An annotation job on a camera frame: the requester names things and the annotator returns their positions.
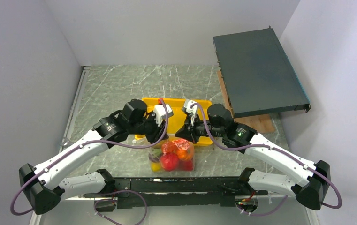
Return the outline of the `orange toy carrot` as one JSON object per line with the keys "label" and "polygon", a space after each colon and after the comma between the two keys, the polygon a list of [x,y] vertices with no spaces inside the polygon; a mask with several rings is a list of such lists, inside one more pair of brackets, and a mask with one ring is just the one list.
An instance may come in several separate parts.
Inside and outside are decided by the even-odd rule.
{"label": "orange toy carrot", "polygon": [[175,139],[175,140],[171,140],[171,141],[167,141],[167,142],[163,143],[161,146],[161,150],[162,150],[163,154],[166,154],[169,152],[188,150],[192,147],[193,147],[192,143],[185,139]]}

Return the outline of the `orange toy pumpkin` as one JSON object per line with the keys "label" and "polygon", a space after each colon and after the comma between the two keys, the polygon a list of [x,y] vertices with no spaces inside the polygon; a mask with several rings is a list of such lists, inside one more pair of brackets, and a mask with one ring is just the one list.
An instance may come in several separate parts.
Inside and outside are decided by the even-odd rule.
{"label": "orange toy pumpkin", "polygon": [[178,158],[181,161],[189,161],[192,160],[194,157],[194,150],[193,149],[187,149],[187,150],[178,150],[176,152]]}

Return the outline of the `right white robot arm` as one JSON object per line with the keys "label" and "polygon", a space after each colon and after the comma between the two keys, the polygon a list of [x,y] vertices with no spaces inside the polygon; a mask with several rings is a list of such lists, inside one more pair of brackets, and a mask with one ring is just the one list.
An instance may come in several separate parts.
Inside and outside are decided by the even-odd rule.
{"label": "right white robot arm", "polygon": [[257,130],[235,122],[222,104],[213,104],[203,112],[199,103],[186,100],[182,111],[186,119],[176,137],[192,143],[198,143],[201,137],[210,137],[223,150],[256,157],[281,172],[273,174],[245,168],[238,178],[242,194],[269,191],[294,197],[311,210],[328,206],[324,199],[333,185],[327,162],[313,162],[281,148]]}

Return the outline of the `purple toy onion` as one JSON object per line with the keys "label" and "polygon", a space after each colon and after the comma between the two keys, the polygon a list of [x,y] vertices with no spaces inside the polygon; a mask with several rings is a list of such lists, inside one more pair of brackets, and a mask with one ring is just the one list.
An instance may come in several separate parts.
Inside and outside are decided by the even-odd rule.
{"label": "purple toy onion", "polygon": [[159,161],[160,161],[160,157],[161,157],[161,153],[156,153],[156,154],[154,154],[154,153],[149,153],[148,154],[148,158],[149,158],[149,160],[151,161],[151,162],[153,162],[153,163],[158,163]]}

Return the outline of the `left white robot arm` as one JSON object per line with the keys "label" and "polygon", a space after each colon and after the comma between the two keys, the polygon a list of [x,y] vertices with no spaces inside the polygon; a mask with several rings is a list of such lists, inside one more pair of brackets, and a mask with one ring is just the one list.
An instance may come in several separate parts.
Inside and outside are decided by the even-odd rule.
{"label": "left white robot arm", "polygon": [[127,102],[121,110],[101,118],[92,129],[71,146],[36,166],[25,164],[19,169],[20,191],[31,210],[45,214],[60,201],[82,194],[110,196],[115,180],[106,169],[70,177],[70,173],[94,156],[112,148],[125,146],[129,135],[144,135],[152,147],[167,138],[167,125],[173,115],[162,99],[151,112],[139,99]]}

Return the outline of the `clear dotted zip top bag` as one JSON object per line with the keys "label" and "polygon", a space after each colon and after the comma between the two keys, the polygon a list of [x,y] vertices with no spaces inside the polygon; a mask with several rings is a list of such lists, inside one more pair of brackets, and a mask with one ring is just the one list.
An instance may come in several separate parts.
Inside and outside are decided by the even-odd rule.
{"label": "clear dotted zip top bag", "polygon": [[169,137],[145,151],[154,173],[195,170],[195,146],[185,139]]}

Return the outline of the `red bell pepper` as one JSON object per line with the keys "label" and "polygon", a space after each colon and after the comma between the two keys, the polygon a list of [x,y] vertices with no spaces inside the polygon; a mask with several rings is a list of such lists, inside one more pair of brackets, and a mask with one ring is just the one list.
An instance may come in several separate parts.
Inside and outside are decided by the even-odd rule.
{"label": "red bell pepper", "polygon": [[194,170],[194,162],[193,162],[193,160],[182,161],[181,162],[181,169],[183,171],[193,171]]}

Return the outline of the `red toy tomato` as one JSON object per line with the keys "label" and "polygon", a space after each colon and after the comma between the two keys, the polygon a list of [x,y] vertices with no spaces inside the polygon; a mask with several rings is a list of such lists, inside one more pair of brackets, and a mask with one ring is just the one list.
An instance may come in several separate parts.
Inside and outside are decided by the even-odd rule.
{"label": "red toy tomato", "polygon": [[179,165],[179,158],[177,154],[168,152],[160,157],[160,163],[165,171],[173,171]]}

